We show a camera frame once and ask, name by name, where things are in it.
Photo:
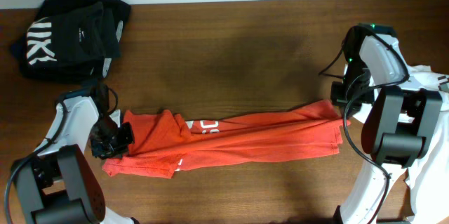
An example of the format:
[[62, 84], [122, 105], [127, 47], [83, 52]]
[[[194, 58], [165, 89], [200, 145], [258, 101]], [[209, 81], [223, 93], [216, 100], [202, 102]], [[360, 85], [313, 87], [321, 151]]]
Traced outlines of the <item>red orange t-shirt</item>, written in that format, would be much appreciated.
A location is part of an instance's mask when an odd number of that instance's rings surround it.
[[107, 159], [109, 176], [170, 179], [179, 171], [248, 162], [278, 163], [339, 153], [341, 116], [327, 100], [280, 112], [259, 112], [222, 120], [185, 120], [164, 110], [133, 114], [134, 142], [128, 154]]

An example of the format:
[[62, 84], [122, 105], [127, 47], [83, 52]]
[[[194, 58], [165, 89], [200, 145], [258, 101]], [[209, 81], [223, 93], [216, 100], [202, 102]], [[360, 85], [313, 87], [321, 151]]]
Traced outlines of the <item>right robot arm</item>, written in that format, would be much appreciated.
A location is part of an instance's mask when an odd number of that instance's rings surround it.
[[332, 104], [363, 122], [361, 148], [351, 147], [363, 166], [350, 195], [337, 206], [333, 223], [376, 223], [390, 189], [431, 147], [448, 95], [442, 85], [425, 86], [407, 65], [393, 27], [351, 27], [338, 53], [347, 66], [331, 87]]

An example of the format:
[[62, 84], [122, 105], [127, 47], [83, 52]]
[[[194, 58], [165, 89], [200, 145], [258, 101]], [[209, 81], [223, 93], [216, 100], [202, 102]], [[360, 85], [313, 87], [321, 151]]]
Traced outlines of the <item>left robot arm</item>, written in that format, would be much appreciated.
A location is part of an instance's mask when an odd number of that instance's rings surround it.
[[128, 223], [111, 210], [84, 151], [102, 160], [122, 157], [134, 142], [131, 125], [109, 104], [116, 92], [103, 83], [63, 93], [46, 137], [11, 167], [4, 192], [4, 213], [12, 223], [10, 195], [15, 190], [26, 223]]

